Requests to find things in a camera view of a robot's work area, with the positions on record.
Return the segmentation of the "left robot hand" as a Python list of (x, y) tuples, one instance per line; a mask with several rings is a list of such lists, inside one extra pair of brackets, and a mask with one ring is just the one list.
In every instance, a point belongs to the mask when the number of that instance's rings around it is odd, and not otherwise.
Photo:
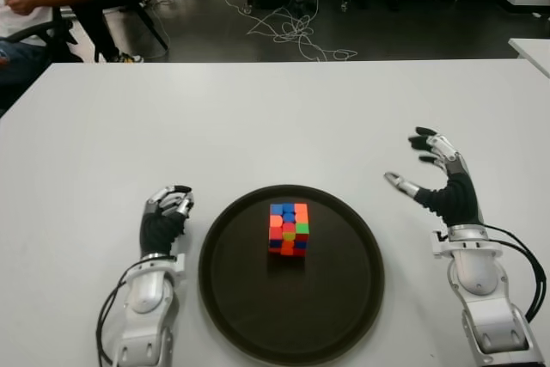
[(144, 205), (139, 230), (141, 256), (169, 255), (172, 244), (185, 234), (185, 222), (194, 207), (193, 190), (183, 185), (166, 186)]

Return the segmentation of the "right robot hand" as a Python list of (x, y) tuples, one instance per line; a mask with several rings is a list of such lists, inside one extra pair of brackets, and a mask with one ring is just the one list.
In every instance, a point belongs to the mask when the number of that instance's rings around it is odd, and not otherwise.
[(467, 163), (455, 146), (441, 133), (420, 126), (415, 128), (415, 134), (408, 141), (413, 150), (421, 153), (421, 162), (440, 168), (445, 173), (446, 186), (426, 189), (393, 172), (384, 174), (386, 181), (440, 217), (448, 227), (483, 224)]

